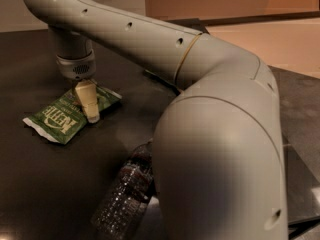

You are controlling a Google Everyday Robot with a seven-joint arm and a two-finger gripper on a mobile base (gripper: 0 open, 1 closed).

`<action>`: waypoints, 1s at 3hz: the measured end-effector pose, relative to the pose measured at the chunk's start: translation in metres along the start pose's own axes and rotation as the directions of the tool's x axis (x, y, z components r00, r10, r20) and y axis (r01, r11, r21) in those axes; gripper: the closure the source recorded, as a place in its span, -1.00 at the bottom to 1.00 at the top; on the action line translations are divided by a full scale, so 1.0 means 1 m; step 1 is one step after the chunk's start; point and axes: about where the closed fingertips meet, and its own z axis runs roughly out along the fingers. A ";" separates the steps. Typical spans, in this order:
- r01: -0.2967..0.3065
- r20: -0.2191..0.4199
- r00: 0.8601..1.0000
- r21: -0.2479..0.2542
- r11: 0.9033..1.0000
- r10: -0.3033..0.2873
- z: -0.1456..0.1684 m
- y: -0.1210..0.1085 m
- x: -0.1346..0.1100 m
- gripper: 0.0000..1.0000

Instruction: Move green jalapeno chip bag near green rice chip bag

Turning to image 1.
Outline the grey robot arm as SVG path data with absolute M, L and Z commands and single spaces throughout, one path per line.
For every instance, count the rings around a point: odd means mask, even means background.
M 170 240 L 288 240 L 279 92 L 256 55 L 200 31 L 92 0 L 24 0 L 181 89 L 153 137 Z

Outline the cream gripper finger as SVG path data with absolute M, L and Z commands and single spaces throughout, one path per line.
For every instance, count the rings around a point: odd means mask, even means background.
M 98 109 L 96 84 L 91 80 L 82 80 L 76 84 L 74 91 L 88 122 L 98 122 L 100 114 Z

